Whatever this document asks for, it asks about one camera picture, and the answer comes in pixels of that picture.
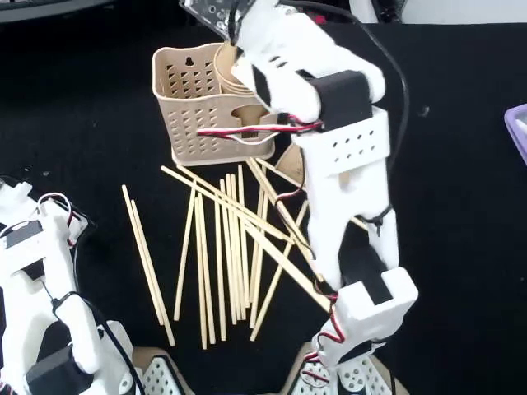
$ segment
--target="cable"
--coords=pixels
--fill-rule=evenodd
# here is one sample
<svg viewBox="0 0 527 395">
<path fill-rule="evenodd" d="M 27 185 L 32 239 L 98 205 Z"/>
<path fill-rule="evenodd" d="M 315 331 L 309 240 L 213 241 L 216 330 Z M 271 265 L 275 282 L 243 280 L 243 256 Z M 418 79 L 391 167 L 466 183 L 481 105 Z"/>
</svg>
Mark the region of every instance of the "cable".
<svg viewBox="0 0 527 395">
<path fill-rule="evenodd" d="M 313 123 L 303 123 L 300 125 L 248 125 L 240 128 L 202 128 L 196 131 L 198 136 L 230 136 L 231 134 L 240 134 L 243 132 L 311 132 L 319 127 L 323 126 L 322 121 Z"/>
<path fill-rule="evenodd" d="M 392 395 L 397 395 L 397 383 L 395 382 L 395 376 L 392 371 L 389 371 L 389 385 L 392 388 Z"/>
<path fill-rule="evenodd" d="M 44 285 L 46 292 L 51 298 L 51 294 L 49 293 L 47 286 L 43 282 L 42 284 Z M 84 303 L 90 308 L 91 312 L 94 315 L 94 318 L 96 319 L 96 321 L 99 321 L 100 325 L 102 325 L 102 327 L 105 329 L 106 333 L 108 334 L 108 337 L 114 343 L 115 348 L 117 349 L 117 351 L 123 358 L 124 363 L 130 370 L 130 374 L 132 375 L 133 382 L 138 387 L 139 392 L 141 393 L 141 395 L 146 395 L 145 390 L 142 387 L 141 379 L 139 378 L 138 372 L 133 367 L 132 361 L 130 360 L 130 358 L 128 358 L 128 355 L 126 354 L 126 351 L 124 350 L 123 346 L 121 346 L 121 343 L 119 343 L 119 340 L 117 340 L 117 337 L 114 335 L 114 333 L 110 329 L 110 326 L 106 322 L 105 316 L 101 313 L 101 311 L 94 304 L 92 304 L 88 299 L 83 298 L 78 292 L 70 291 L 59 300 L 55 298 L 51 299 L 51 305 L 53 306 L 52 311 L 53 311 L 54 316 L 57 317 L 57 319 L 62 322 L 62 320 L 57 316 L 56 311 L 61 306 L 61 304 L 63 304 L 70 296 L 73 296 L 73 295 L 76 295 L 79 298 L 81 298 L 81 300 L 84 301 Z"/>
<path fill-rule="evenodd" d="M 232 46 L 236 45 L 238 37 L 236 37 L 236 12 L 240 6 L 240 0 L 232 0 L 231 9 L 229 10 L 229 18 L 227 20 L 227 30 L 229 33 L 229 40 Z"/>
<path fill-rule="evenodd" d="M 394 68 L 395 72 L 397 72 L 399 79 L 401 81 L 401 88 L 403 92 L 403 113 L 401 116 L 401 122 L 399 123 L 399 129 L 397 132 L 397 140 L 394 144 L 394 149 L 392 150 L 392 154 L 389 158 L 389 164 L 388 164 L 388 170 L 391 172 L 394 168 L 395 161 L 397 160 L 397 157 L 399 155 L 399 151 L 401 149 L 403 139 L 406 135 L 406 129 L 408 126 L 408 118 L 410 115 L 410 92 L 408 89 L 408 83 L 406 81 L 406 76 L 403 73 L 403 70 L 395 60 L 395 58 L 392 56 L 392 54 L 386 49 L 386 47 L 377 39 L 377 37 L 370 31 L 370 29 L 364 25 L 361 21 L 358 20 L 356 16 L 354 16 L 350 11 L 344 10 L 343 8 L 330 6 L 328 4 L 322 4 L 319 2 L 310 2 L 310 1 L 294 1 L 294 0 L 281 0 L 279 4 L 282 4 L 284 6 L 293 6 L 293 7 L 304 7 L 304 8 L 311 8 L 314 10 L 324 11 L 324 12 L 330 12 L 333 14 L 337 14 L 340 16 L 343 16 L 353 22 L 354 24 L 358 25 L 364 33 L 370 38 L 371 42 L 375 44 L 375 46 L 382 52 L 382 54 L 388 59 L 388 61 L 391 63 L 392 67 Z"/>
</svg>

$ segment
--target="plastic basket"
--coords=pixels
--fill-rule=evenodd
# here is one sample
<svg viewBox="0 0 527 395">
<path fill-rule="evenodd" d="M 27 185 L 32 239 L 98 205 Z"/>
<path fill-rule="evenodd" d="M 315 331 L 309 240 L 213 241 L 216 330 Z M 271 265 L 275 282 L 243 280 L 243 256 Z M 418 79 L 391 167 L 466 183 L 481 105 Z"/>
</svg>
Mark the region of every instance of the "plastic basket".
<svg viewBox="0 0 527 395">
<path fill-rule="evenodd" d="M 172 145 L 172 158 L 181 165 L 210 165 L 274 153 L 274 140 L 246 146 L 215 137 L 199 137 L 198 128 L 237 128 L 241 121 L 232 112 L 260 105 L 254 96 L 223 95 L 213 68 L 219 43 L 200 47 L 158 49 L 152 57 L 152 90 L 157 98 Z M 275 123 L 268 114 L 261 123 Z M 248 138 L 257 142 L 264 137 Z"/>
</svg>

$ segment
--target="bamboo chopstick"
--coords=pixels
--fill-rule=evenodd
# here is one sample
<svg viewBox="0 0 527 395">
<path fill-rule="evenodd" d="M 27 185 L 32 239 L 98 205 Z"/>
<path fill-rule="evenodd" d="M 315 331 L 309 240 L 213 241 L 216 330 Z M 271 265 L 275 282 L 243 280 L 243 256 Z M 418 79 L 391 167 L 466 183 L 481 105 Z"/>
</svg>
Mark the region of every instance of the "bamboo chopstick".
<svg viewBox="0 0 527 395">
<path fill-rule="evenodd" d="M 130 223 L 132 224 L 132 230 L 133 230 L 133 235 L 135 237 L 135 242 L 138 246 L 142 269 L 145 272 L 145 277 L 147 279 L 148 290 L 150 291 L 150 296 L 152 298 L 152 304 L 154 305 L 154 310 L 156 311 L 157 321 L 159 322 L 160 325 L 163 325 L 163 317 L 161 315 L 161 309 L 159 307 L 159 303 L 157 302 L 156 290 L 152 282 L 152 275 L 148 267 L 147 258 L 145 256 L 144 250 L 141 245 L 141 238 L 139 237 L 138 225 L 135 220 L 135 215 L 133 214 L 132 203 L 130 202 L 130 196 L 128 195 L 128 189 L 126 188 L 126 185 L 122 185 L 121 190 L 123 191 L 124 202 L 126 203 L 126 209 L 128 211 L 128 216 L 130 217 Z"/>
<path fill-rule="evenodd" d="M 196 254 L 198 262 L 198 292 L 199 292 L 199 327 L 201 329 L 201 347 L 207 350 L 207 316 L 205 313 L 205 290 L 203 286 L 203 247 L 201 242 L 201 225 L 199 220 L 199 199 L 194 199 L 194 226 L 196 229 Z"/>
<path fill-rule="evenodd" d="M 203 258 L 203 279 L 205 285 L 205 303 L 207 304 L 207 321 L 208 321 L 208 340 L 211 344 L 216 344 L 216 332 L 214 328 L 214 313 L 212 311 L 212 290 L 211 277 L 208 270 L 208 248 L 207 248 L 207 230 L 205 228 L 205 210 L 203 207 L 203 195 L 198 194 L 199 200 L 199 224 L 201 226 L 201 246 Z"/>
<path fill-rule="evenodd" d="M 301 225 L 302 220 L 304 219 L 305 212 L 307 211 L 308 202 L 307 200 L 304 201 L 302 204 L 302 207 L 300 209 L 300 212 L 298 213 L 298 216 L 296 217 L 296 224 L 298 226 Z M 283 256 L 288 257 L 289 253 L 291 252 L 292 243 L 289 242 L 286 245 L 286 248 L 283 250 Z M 258 332 L 260 328 L 262 327 L 262 323 L 264 322 L 265 314 L 267 313 L 267 310 L 269 308 L 269 304 L 271 303 L 271 299 L 274 296 L 274 291 L 277 289 L 278 281 L 280 280 L 280 276 L 282 275 L 283 269 L 280 265 L 278 265 L 277 270 L 274 273 L 273 280 L 271 281 L 271 286 L 269 286 L 269 289 L 267 291 L 267 294 L 265 295 L 265 298 L 263 299 L 262 307 L 260 309 L 260 312 L 258 314 L 258 318 L 256 319 L 256 324 L 254 325 L 253 332 L 250 334 L 250 340 L 254 342 L 256 337 L 258 336 Z"/>
<path fill-rule="evenodd" d="M 184 225 L 183 246 L 181 247 L 180 272 L 178 274 L 178 283 L 175 289 L 174 320 L 179 321 L 181 313 L 181 297 L 183 294 L 184 270 L 187 265 L 187 255 L 189 253 L 190 229 L 192 228 L 192 218 L 194 213 L 194 197 L 196 190 L 190 191 L 189 208 L 187 210 L 187 220 Z"/>
<path fill-rule="evenodd" d="M 175 346 L 174 333 L 172 332 L 170 320 L 168 318 L 168 314 L 166 313 L 165 302 L 163 301 L 163 297 L 161 296 L 161 290 L 159 288 L 159 283 L 157 282 L 156 272 L 154 271 L 154 265 L 152 263 L 152 257 L 150 256 L 150 251 L 148 250 L 147 240 L 145 239 L 145 234 L 142 230 L 141 218 L 139 218 L 138 208 L 136 207 L 134 200 L 131 201 L 131 204 L 132 204 L 133 216 L 138 225 L 139 238 L 141 240 L 141 244 L 142 244 L 143 251 L 145 253 L 145 257 L 147 258 L 148 269 L 150 270 L 150 274 L 152 275 L 152 283 L 154 285 L 154 290 L 156 291 L 157 303 L 159 303 L 159 308 L 161 310 L 161 316 L 163 318 L 163 325 L 165 326 L 166 337 L 168 338 L 168 342 L 170 346 L 174 347 Z"/>
</svg>

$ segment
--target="black fabric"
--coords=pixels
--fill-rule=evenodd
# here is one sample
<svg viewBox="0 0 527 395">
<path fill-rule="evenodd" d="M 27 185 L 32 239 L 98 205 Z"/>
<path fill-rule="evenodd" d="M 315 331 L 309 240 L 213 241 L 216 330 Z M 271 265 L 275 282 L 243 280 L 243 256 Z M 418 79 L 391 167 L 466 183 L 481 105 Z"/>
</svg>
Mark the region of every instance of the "black fabric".
<svg viewBox="0 0 527 395">
<path fill-rule="evenodd" d="M 202 351 L 191 253 L 181 321 L 173 325 L 176 348 L 156 322 L 120 185 L 137 201 L 171 316 L 189 191 L 159 171 L 170 166 L 170 150 L 152 95 L 152 54 L 218 40 L 204 28 L 156 26 L 157 15 L 100 10 L 0 35 L 0 173 L 22 172 L 42 191 L 66 193 L 97 222 L 80 252 L 81 286 L 126 327 L 134 345 L 166 348 L 199 394 L 277 391 L 301 343 L 326 319 L 288 276 L 257 342 L 239 323 L 229 325 L 227 342 Z M 327 29 L 384 69 L 388 92 L 380 106 L 395 130 L 401 97 L 388 63 L 351 26 Z M 400 62 L 412 92 L 390 187 L 401 264 L 420 290 L 379 356 L 411 393 L 516 391 L 522 364 L 510 362 L 527 351 L 527 168 L 503 114 L 526 101 L 527 67 L 519 56 L 527 26 L 372 29 Z M 197 171 L 217 182 L 234 169 Z M 246 183 L 254 208 L 257 185 L 249 177 Z M 213 207 L 206 202 L 205 209 L 212 229 Z M 291 259 L 308 272 L 297 252 Z M 275 267 L 266 257 L 263 289 Z"/>
</svg>

